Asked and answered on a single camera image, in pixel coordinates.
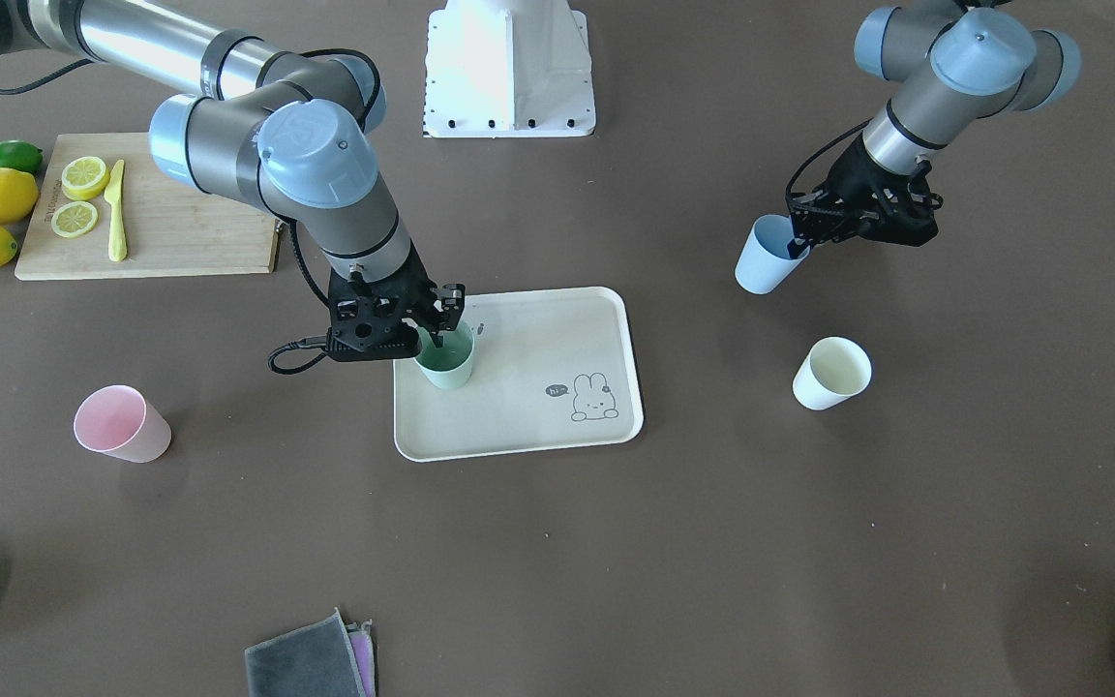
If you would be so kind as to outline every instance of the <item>folded cloth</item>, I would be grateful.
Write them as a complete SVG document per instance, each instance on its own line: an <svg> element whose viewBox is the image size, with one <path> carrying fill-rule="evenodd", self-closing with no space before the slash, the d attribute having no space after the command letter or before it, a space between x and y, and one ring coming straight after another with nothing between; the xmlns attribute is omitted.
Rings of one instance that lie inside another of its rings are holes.
<svg viewBox="0 0 1115 697"><path fill-rule="evenodd" d="M376 697L370 631L371 620L346 626L336 608L322 621L245 649L248 694Z"/></svg>

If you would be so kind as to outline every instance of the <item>wooden cutting board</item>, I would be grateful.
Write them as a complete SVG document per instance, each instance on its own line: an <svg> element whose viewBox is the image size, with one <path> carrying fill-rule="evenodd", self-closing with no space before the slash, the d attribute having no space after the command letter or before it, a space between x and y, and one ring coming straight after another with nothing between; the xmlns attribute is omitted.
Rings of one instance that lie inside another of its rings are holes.
<svg viewBox="0 0 1115 697"><path fill-rule="evenodd" d="M123 159L123 221L128 258L110 261L110 206L98 195L96 229L76 239L49 230L49 217L68 202L62 168L83 155L106 167ZM269 273L278 254L274 219L221 195L201 194L164 175L149 154L149 134L87 133L58 136L48 155L40 199L28 229L17 274L21 281L81 278L147 278Z"/></svg>

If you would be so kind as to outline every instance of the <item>yellow knife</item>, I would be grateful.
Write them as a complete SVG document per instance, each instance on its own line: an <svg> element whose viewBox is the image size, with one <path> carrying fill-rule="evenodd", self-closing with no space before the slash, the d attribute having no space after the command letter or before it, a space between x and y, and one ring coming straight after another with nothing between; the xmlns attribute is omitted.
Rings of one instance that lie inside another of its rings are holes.
<svg viewBox="0 0 1115 697"><path fill-rule="evenodd" d="M103 193L110 204L110 261L128 258L128 235L123 230L123 159L110 168L110 182Z"/></svg>

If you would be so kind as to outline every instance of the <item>robotic arm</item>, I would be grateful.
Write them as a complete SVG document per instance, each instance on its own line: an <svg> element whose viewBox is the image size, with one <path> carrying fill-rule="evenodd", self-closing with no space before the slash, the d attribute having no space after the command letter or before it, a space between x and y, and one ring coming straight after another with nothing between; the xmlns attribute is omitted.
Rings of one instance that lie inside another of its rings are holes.
<svg viewBox="0 0 1115 697"><path fill-rule="evenodd" d="M279 216L292 234L302 224L319 243L331 267L327 292L301 268L329 329L275 351L274 370L295 371L274 364L287 349L336 361L410 357L420 351L413 323L438 346L439 332L458 326L465 288L429 280L363 137L385 118L385 91L363 54L322 51L331 58L318 61L144 0L0 1L0 55L27 48L191 91L152 118L161 171Z"/></svg>
<svg viewBox="0 0 1115 697"><path fill-rule="evenodd" d="M786 188L794 226L788 255L845 239L910 244L937 234L942 199L927 184L930 159L975 119L1034 110L1078 78L1078 45L1025 27L1000 10L960 0L881 8L860 27L854 58L869 74L902 83L875 118L851 128L804 163ZM794 182L824 151L862 132L809 194Z"/></svg>

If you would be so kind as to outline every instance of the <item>light blue cap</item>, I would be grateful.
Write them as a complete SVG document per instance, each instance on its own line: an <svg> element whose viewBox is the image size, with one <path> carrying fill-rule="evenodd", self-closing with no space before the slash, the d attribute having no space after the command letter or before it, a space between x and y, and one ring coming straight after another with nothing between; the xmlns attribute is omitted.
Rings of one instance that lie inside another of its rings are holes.
<svg viewBox="0 0 1115 697"><path fill-rule="evenodd" d="M195 103L203 97L176 94L161 103L149 122L149 152L161 172L194 188L192 167L187 163L187 122Z"/></svg>
<svg viewBox="0 0 1115 697"><path fill-rule="evenodd" d="M975 97L1006 91L1035 62L1030 31L999 10L975 8L932 47L932 70L952 89Z"/></svg>
<svg viewBox="0 0 1115 697"><path fill-rule="evenodd" d="M349 206L377 184L377 155L350 112L327 99L292 101L271 114L256 153L274 186L304 206Z"/></svg>
<svg viewBox="0 0 1115 697"><path fill-rule="evenodd" d="M1050 103L1065 97L1066 93L1075 87L1075 83L1078 83L1078 76L1083 71L1083 52L1078 48L1078 42L1075 42L1072 36L1048 30L1048 28L1041 28L1039 31L1050 33L1057 40L1057 45L1060 46L1060 76L1057 78L1057 85L1053 88L1053 93L1048 94L1048 98L1039 101L1036 106L1031 106L1030 109L1027 109L1028 112L1034 112L1041 106L1048 106Z"/></svg>
<svg viewBox="0 0 1115 697"><path fill-rule="evenodd" d="M368 96L372 94L372 70L368 64L362 58L353 56L336 56L333 61L339 62L341 67L350 71L350 76L356 79L356 85L359 87L360 99L363 99L363 104L367 106ZM363 119L363 133L372 133L372 129L379 127L381 122L385 122L385 84L381 84L380 89L377 90L377 100L372 101L372 110L368 112L368 118Z"/></svg>
<svg viewBox="0 0 1115 697"><path fill-rule="evenodd" d="M873 10L859 27L854 37L854 61L869 75L884 78L884 30L889 28L889 19L899 8L880 8Z"/></svg>

